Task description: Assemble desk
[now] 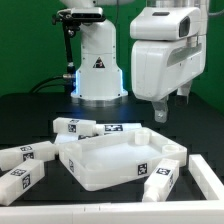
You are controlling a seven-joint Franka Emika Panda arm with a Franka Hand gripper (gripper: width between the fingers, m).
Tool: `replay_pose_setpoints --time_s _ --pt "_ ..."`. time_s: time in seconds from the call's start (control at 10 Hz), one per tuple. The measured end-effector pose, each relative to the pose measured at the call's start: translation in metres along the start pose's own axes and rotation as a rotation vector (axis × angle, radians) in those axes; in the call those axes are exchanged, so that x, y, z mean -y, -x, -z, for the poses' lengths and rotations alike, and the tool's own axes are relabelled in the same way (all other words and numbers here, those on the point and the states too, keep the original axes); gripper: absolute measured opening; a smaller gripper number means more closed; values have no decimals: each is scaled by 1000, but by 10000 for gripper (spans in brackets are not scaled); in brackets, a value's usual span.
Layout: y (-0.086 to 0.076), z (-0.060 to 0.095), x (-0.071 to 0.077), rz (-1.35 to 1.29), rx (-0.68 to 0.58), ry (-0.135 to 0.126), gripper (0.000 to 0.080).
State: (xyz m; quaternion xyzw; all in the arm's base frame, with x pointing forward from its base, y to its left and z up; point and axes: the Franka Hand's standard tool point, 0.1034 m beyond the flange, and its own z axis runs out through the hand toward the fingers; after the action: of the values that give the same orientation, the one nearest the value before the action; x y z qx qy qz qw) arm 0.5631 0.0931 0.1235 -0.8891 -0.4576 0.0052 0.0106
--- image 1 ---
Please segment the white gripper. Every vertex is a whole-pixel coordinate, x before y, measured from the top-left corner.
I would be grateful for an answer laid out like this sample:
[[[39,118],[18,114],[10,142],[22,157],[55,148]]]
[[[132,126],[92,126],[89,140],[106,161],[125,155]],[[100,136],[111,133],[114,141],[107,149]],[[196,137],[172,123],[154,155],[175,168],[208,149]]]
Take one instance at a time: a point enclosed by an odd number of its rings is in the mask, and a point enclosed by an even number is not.
[[[168,94],[177,89],[175,104],[186,106],[191,80],[205,68],[206,37],[199,36],[194,47],[179,41],[136,41],[131,55],[132,90],[138,99],[155,101],[154,119],[165,123]]]

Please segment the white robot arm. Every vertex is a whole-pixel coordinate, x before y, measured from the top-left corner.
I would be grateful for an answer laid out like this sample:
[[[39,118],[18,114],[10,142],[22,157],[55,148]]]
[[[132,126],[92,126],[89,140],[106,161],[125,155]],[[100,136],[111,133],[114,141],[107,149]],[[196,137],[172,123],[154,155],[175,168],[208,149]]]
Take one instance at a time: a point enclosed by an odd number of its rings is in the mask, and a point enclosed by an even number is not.
[[[127,94],[116,64],[116,29],[104,5],[134,0],[60,0],[59,18],[81,30],[81,66],[72,96],[88,104],[108,103]],[[205,68],[211,0],[146,0],[130,23],[131,84],[136,98],[152,103],[155,120],[167,121],[167,101],[186,105],[192,81]]]

